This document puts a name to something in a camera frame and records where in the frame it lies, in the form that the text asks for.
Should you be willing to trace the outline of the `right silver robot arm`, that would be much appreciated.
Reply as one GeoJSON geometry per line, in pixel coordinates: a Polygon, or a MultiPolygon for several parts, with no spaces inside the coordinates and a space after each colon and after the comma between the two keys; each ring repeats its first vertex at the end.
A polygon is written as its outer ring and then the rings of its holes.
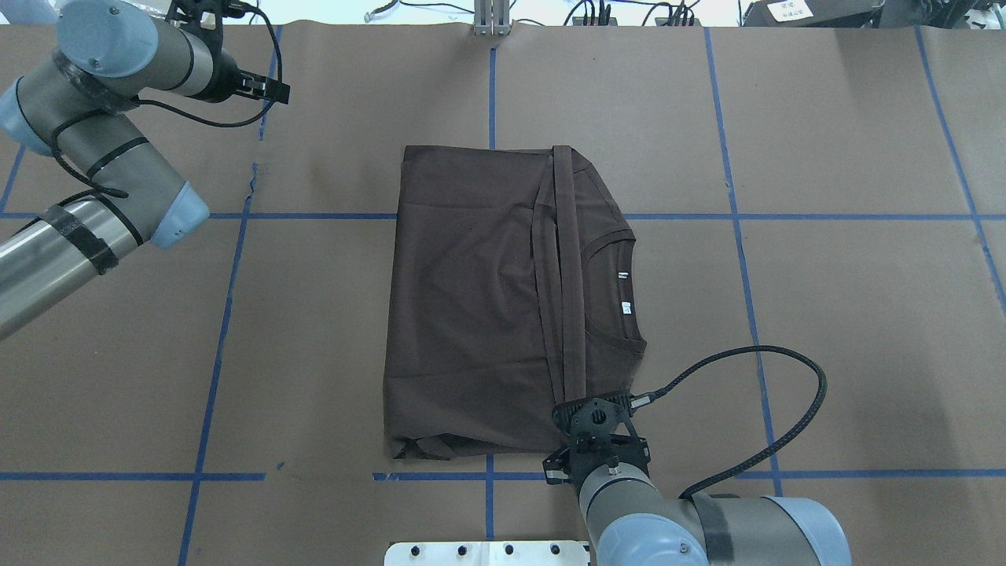
{"type": "Polygon", "coordinates": [[[643,439],[615,435],[613,455],[563,447],[546,483],[576,493],[597,565],[850,565],[836,516],[814,499],[697,492],[666,498],[643,439]]]}

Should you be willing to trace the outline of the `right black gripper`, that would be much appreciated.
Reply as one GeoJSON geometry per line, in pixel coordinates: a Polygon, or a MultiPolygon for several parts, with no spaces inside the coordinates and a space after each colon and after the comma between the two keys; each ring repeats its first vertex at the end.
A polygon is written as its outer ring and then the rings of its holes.
{"type": "Polygon", "coordinates": [[[611,440],[557,449],[542,460],[542,469],[549,486],[568,484],[579,492],[593,471],[600,469],[608,476],[612,469],[624,471],[627,465],[632,465],[648,474],[650,461],[647,440],[611,440]]]}

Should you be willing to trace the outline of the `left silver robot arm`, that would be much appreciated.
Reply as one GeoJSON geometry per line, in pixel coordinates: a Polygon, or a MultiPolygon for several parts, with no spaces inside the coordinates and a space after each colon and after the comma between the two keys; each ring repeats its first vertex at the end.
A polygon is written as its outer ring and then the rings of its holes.
{"type": "Polygon", "coordinates": [[[244,127],[287,104],[274,76],[238,67],[223,22],[262,8],[244,1],[172,1],[161,18],[126,1],[69,1],[55,22],[57,46],[2,95],[2,129],[26,150],[53,158],[83,190],[50,205],[2,245],[2,337],[17,333],[144,244],[171,248],[211,216],[191,182],[128,112],[149,106],[216,127],[144,90],[222,103],[263,101],[244,127]]]}

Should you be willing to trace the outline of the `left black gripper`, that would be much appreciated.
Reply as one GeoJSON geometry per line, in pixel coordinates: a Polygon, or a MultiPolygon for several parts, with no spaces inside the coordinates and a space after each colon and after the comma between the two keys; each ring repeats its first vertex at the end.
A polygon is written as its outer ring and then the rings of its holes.
{"type": "Polygon", "coordinates": [[[287,83],[241,69],[229,51],[222,48],[212,62],[211,79],[206,85],[209,103],[222,103],[232,96],[274,104],[290,103],[291,87],[287,83]]]}

